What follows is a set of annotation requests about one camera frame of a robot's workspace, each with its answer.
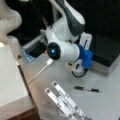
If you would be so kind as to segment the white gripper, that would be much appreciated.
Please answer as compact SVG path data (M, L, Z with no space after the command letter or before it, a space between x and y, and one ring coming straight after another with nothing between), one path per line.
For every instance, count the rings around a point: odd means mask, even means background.
M78 38L79 45L82 45L86 50L90 50L90 45L92 41L92 35L86 32L83 32ZM77 60L75 62L66 62L65 67L69 69L72 75L76 78L81 78L86 75L89 69L82 67L82 61Z

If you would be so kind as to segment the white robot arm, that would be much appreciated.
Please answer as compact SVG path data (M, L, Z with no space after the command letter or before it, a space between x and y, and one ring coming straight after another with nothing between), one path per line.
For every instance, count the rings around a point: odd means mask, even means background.
M85 33L85 19L66 0L49 0L62 17L46 29L47 54L77 77L89 70L93 53L90 50L92 35Z

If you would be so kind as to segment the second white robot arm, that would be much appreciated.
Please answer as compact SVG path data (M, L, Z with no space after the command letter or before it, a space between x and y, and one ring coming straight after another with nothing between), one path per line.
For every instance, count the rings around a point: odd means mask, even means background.
M15 60L19 64L23 63L23 53L18 39L9 36L9 33L16 30L21 24L21 15L11 9L5 0L0 0L0 42L10 46Z

